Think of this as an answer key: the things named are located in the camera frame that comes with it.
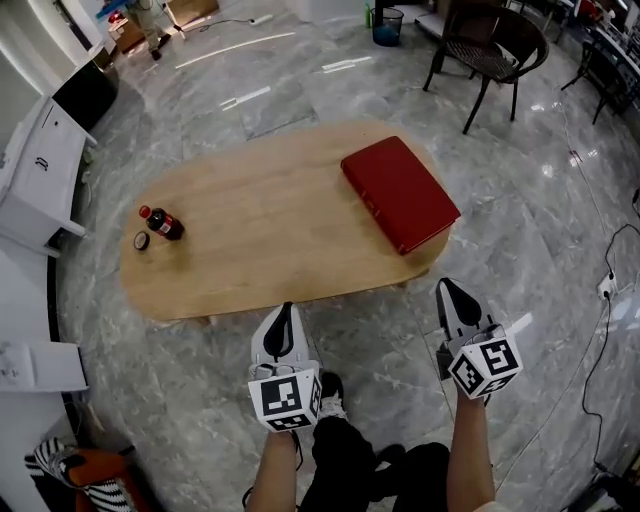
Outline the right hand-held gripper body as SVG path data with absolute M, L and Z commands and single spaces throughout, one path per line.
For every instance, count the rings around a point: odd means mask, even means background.
M 513 337 L 501 324 L 472 335 L 443 342 L 436 351 L 441 380 L 451 378 L 467 398 L 486 398 L 505 388 L 523 369 Z

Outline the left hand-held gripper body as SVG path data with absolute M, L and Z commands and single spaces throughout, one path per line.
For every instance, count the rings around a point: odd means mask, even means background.
M 317 424 L 322 387 L 316 360 L 254 364 L 249 376 L 256 418 L 270 432 Z

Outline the person's right forearm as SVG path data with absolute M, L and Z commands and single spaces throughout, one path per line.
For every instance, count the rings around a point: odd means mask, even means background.
M 484 402 L 457 390 L 446 478 L 448 512 L 475 512 L 495 496 Z

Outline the wooden coffee table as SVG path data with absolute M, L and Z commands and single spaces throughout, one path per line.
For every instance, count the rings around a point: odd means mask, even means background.
M 250 311 L 396 285 L 426 274 L 444 251 L 443 230 L 401 255 L 348 183 L 341 161 L 400 138 L 427 168 L 433 160 L 406 130 L 380 120 L 329 123 L 263 136 L 165 171 L 136 198 L 184 225 L 181 239 L 153 235 L 128 215 L 119 274 L 129 304 L 156 321 Z

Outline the person's black shoe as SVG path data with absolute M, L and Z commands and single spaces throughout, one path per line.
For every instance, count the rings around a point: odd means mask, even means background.
M 406 449 L 402 444 L 394 443 L 381 449 L 376 454 L 376 465 L 394 464 L 399 461 L 406 453 Z
M 325 371 L 321 375 L 321 386 L 319 418 L 336 417 L 347 419 L 341 378 L 334 372 Z

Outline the person's black trousers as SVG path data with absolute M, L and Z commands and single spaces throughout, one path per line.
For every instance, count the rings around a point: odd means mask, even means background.
M 421 444 L 379 469 L 373 447 L 347 420 L 328 417 L 314 432 L 316 470 L 299 512 L 367 512 L 385 498 L 392 512 L 447 512 L 449 449 Z

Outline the red hardcover book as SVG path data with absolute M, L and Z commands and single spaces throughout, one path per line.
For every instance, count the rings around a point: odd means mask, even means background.
M 400 255 L 434 238 L 460 217 L 444 188 L 397 136 L 345 157 L 341 169 Z

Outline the black white striped cushion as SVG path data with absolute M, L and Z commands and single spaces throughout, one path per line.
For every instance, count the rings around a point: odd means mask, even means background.
M 50 512 L 80 512 L 80 505 L 88 505 L 88 512 L 134 512 L 116 479 L 72 483 L 66 459 L 79 462 L 79 449 L 58 438 L 43 441 L 24 456 L 26 470 Z

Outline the white box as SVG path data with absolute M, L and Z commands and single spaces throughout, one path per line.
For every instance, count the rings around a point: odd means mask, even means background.
M 77 345 L 0 341 L 0 391 L 66 393 L 87 389 Z

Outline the dark wicker chair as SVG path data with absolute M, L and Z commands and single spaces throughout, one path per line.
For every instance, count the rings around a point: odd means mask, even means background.
M 480 91 L 463 132 L 467 133 L 491 82 L 513 87 L 510 119 L 516 116 L 520 78 L 540 67 L 549 54 L 541 29 L 524 15 L 502 5 L 457 0 L 451 5 L 423 90 L 427 91 L 447 57 L 481 77 Z

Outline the white sink cabinet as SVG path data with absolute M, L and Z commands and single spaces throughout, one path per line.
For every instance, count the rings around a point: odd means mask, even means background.
M 49 241 L 59 231 L 85 235 L 71 209 L 87 145 L 97 141 L 53 98 L 34 104 L 0 154 L 0 235 L 54 258 Z

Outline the black metal chair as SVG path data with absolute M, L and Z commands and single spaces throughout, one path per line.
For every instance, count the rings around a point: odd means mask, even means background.
M 585 41 L 582 43 L 577 73 L 561 90 L 566 90 L 581 79 L 586 79 L 594 86 L 599 96 L 592 119 L 595 125 L 606 106 L 612 108 L 614 115 L 622 115 L 640 92 L 640 78 L 628 78 L 626 72 L 631 72 L 629 66 L 615 63 L 601 46 Z

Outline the black mesh waste bin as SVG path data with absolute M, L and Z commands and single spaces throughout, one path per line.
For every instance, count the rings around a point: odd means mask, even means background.
M 391 7 L 371 10 L 371 29 L 373 42 L 383 47 L 396 47 L 400 44 L 404 14 Z

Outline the dark box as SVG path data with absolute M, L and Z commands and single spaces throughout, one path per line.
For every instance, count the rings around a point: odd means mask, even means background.
M 114 103 L 118 80 L 117 74 L 104 71 L 91 60 L 58 88 L 53 100 L 90 132 Z

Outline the wooden crate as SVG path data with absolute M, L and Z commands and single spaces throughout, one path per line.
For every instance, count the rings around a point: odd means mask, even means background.
M 219 9 L 218 0 L 164 0 L 177 25 L 183 26 Z

